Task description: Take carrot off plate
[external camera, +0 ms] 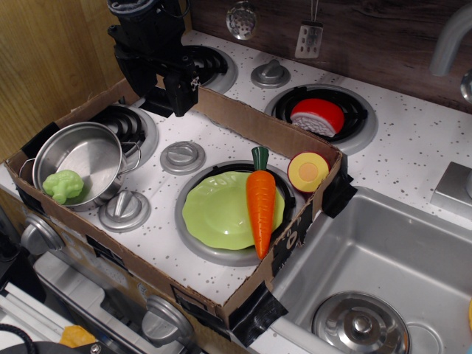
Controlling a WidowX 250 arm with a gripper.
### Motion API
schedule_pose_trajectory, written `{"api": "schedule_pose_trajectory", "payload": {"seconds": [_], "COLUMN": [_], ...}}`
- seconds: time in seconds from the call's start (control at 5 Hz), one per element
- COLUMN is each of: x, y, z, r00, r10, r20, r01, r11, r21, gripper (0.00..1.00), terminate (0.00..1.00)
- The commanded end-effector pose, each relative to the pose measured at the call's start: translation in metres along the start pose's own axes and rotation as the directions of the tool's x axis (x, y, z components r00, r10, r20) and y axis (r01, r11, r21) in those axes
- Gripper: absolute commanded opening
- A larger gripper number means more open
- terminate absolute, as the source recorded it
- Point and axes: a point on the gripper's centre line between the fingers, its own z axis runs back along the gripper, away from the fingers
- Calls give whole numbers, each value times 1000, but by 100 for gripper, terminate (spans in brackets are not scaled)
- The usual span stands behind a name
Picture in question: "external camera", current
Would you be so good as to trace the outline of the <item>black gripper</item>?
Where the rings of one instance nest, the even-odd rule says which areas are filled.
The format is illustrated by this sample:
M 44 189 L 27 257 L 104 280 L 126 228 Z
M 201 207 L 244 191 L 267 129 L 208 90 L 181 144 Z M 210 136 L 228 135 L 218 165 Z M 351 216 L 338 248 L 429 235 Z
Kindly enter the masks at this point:
M 108 28 L 115 56 L 141 109 L 168 118 L 184 116 L 198 103 L 199 76 L 181 43 L 184 24 L 121 24 Z M 154 87 L 157 77 L 164 87 Z

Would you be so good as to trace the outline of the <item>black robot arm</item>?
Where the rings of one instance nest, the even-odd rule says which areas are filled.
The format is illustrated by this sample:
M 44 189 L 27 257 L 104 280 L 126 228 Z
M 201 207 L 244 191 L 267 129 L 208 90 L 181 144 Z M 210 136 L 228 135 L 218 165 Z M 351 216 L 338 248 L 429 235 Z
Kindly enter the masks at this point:
M 108 1 L 119 20 L 108 34 L 115 40 L 117 63 L 133 91 L 143 97 L 163 78 L 165 103 L 177 117 L 198 103 L 198 70 L 181 43 L 190 3 L 179 1 Z

